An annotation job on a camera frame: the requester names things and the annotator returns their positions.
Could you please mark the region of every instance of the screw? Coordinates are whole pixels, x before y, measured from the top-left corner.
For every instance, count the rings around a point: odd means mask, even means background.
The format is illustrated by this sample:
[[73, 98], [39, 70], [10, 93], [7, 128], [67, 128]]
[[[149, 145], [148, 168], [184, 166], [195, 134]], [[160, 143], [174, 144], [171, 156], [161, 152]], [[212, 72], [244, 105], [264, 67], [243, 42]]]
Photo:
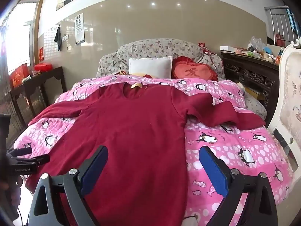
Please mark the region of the screw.
[[46, 179], [48, 177], [48, 173], [43, 173], [41, 179]]
[[232, 173], [233, 175], [238, 175], [238, 174], [239, 174], [239, 170], [237, 170], [236, 168], [231, 169], [231, 173]]
[[75, 173], [77, 173], [77, 169], [75, 169], [75, 168], [70, 169], [70, 171], [69, 171], [70, 175], [74, 175]]
[[267, 175], [266, 175], [264, 172], [261, 172], [261, 173], [260, 173], [260, 176], [261, 176], [262, 178], [266, 178], [266, 177], [267, 177]]

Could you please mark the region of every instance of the plastic bag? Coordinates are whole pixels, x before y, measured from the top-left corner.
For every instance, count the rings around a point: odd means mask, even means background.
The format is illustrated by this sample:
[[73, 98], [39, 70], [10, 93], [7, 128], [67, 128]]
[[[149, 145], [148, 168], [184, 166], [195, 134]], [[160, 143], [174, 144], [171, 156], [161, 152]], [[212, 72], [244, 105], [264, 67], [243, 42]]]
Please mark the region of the plastic bag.
[[262, 52], [264, 50], [264, 48], [266, 47], [266, 44], [264, 44], [262, 42], [261, 38], [257, 39], [257, 38], [255, 38], [255, 36], [252, 36], [248, 48], [250, 48], [251, 46], [257, 52]]

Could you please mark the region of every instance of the eye chart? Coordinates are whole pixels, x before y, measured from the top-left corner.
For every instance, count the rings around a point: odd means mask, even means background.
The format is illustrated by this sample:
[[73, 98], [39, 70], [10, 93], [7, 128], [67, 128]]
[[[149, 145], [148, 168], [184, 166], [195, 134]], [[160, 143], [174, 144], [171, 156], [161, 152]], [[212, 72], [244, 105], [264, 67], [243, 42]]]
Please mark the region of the eye chart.
[[84, 14], [81, 13], [74, 18], [75, 28], [75, 42], [76, 45], [81, 44], [85, 41], [85, 30], [84, 30]]

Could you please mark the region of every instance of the blue gripper pad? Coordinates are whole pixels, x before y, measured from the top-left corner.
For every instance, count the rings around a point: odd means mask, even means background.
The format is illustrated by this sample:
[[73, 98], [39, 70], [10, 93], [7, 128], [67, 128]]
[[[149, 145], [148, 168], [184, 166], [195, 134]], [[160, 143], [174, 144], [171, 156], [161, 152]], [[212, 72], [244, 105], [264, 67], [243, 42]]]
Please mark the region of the blue gripper pad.
[[85, 174], [82, 176], [81, 179], [82, 189], [80, 193], [82, 196], [91, 193], [104, 166], [106, 165], [108, 157], [109, 157], [108, 149], [107, 147], [103, 146], [101, 151], [95, 157], [93, 155], [90, 158], [93, 159], [93, 161], [91, 162], [87, 171], [85, 172]]
[[208, 146], [200, 148], [199, 159], [216, 192], [225, 198], [229, 191], [227, 178], [214, 161], [217, 158]]

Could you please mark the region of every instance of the red heart-shaped pillow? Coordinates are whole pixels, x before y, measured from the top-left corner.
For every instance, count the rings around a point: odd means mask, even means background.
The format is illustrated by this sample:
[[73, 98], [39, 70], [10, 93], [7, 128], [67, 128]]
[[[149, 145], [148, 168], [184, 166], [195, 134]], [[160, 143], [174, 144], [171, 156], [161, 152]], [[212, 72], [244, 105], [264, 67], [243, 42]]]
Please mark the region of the red heart-shaped pillow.
[[181, 59], [181, 61], [177, 60], [177, 62], [173, 64], [172, 75], [175, 79], [195, 77], [206, 81], [217, 81], [217, 73], [207, 64], [195, 63], [186, 57], [182, 57]]

